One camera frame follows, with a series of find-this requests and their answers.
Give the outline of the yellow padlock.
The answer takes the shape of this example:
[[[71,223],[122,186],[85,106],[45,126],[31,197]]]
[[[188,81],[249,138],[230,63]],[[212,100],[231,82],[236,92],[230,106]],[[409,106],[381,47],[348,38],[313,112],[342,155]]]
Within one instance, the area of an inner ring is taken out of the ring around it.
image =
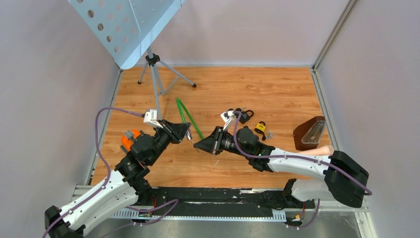
[[[266,124],[264,121],[260,121],[256,124],[254,131],[258,134],[265,135]]]

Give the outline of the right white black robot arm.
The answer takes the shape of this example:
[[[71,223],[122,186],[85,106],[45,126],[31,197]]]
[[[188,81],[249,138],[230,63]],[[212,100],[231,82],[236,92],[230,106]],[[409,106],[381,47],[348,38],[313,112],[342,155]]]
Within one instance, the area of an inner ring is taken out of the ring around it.
[[[217,126],[194,144],[194,148],[213,156],[226,151],[244,156],[250,166],[260,172],[286,172],[309,177],[291,179],[283,192],[284,203],[295,207],[312,199],[332,199],[353,208],[360,208],[365,196],[369,173],[345,152],[331,155],[304,155],[266,145],[248,127],[230,134]]]

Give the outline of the yellow padlock keys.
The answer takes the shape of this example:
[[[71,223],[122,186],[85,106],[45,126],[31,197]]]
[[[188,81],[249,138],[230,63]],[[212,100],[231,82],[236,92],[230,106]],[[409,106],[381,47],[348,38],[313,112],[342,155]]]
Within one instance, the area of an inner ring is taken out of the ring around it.
[[[267,139],[272,139],[274,137],[275,133],[270,132],[268,128],[266,128],[263,132],[262,140],[265,141]]]

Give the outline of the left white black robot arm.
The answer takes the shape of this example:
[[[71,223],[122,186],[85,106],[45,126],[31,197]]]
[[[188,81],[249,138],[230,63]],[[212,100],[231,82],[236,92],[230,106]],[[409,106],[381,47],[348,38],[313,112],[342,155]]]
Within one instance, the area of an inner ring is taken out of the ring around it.
[[[125,156],[99,184],[60,208],[45,211],[46,235],[51,238],[83,238],[115,212],[136,202],[148,204],[151,186],[145,179],[169,144],[179,144],[191,123],[157,120],[154,135],[129,130],[124,134]]]

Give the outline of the green cable lock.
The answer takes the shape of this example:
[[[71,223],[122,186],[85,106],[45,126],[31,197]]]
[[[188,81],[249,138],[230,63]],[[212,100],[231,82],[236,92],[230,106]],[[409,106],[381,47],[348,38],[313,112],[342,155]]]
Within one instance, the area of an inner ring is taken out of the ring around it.
[[[190,112],[188,111],[186,106],[183,104],[183,102],[178,97],[176,98],[176,104],[177,104],[177,108],[178,108],[178,111],[179,111],[182,122],[186,122],[185,116],[187,116],[188,119],[190,120],[192,126],[195,128],[195,130],[196,130],[198,136],[200,137],[200,139],[204,139],[204,136],[203,136],[201,130],[199,129],[198,125],[196,124],[195,120],[193,119],[192,115],[190,114]]]

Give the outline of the black padlock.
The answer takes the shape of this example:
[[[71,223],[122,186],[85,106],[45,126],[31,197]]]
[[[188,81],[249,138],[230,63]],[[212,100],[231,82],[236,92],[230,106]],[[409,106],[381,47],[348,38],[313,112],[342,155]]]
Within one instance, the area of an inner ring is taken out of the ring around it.
[[[254,111],[252,111],[252,110],[246,110],[246,111],[244,111],[244,110],[242,110],[241,111],[241,116],[240,116],[240,118],[239,118],[239,122],[241,123],[241,124],[245,124],[246,122],[248,122],[250,119],[251,119],[251,117],[253,117],[254,116]]]

